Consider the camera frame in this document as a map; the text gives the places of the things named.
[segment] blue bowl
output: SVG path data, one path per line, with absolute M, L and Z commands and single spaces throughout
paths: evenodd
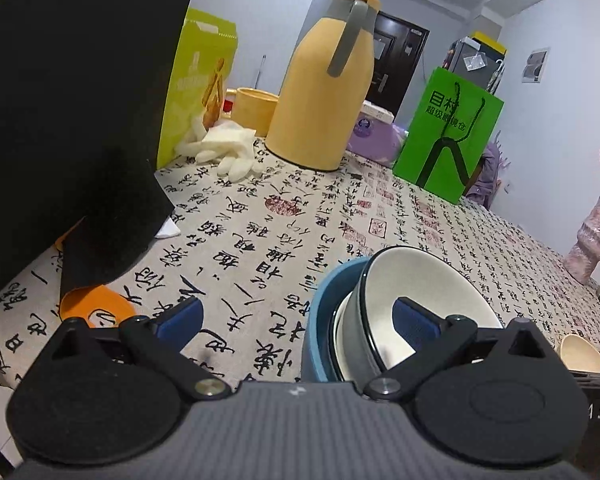
M 302 343 L 300 378 L 304 382 L 339 380 L 331 361 L 331 319 L 342 300 L 356 287 L 368 261 L 368 257 L 356 258 L 340 265 L 327 274 L 315 291 Z

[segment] door handle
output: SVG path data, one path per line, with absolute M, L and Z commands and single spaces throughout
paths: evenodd
M 384 85 L 386 85 L 386 80 L 389 79 L 389 75 L 388 74 L 384 74 L 382 76 L 382 81 L 380 82 L 380 86 L 378 87 L 378 93 L 382 93 L 382 90 L 384 90 Z

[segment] purple tissue package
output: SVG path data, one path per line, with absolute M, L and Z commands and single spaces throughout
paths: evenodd
M 365 101 L 347 149 L 388 168 L 398 159 L 407 132 L 393 124 L 394 115 Z

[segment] yellow thermos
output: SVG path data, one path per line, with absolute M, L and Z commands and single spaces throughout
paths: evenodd
M 266 147 L 312 170 L 337 170 L 374 71 L 378 0 L 332 0 L 291 58 Z

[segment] black disc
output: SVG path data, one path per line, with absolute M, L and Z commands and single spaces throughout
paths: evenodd
M 472 462 L 517 468 L 558 460 L 584 432 L 581 393 L 523 364 L 441 372 L 418 390 L 414 413 L 434 441 Z
M 176 388 L 145 368 L 69 357 L 27 377 L 7 424 L 25 454 L 65 465 L 103 465 L 150 449 L 180 413 Z

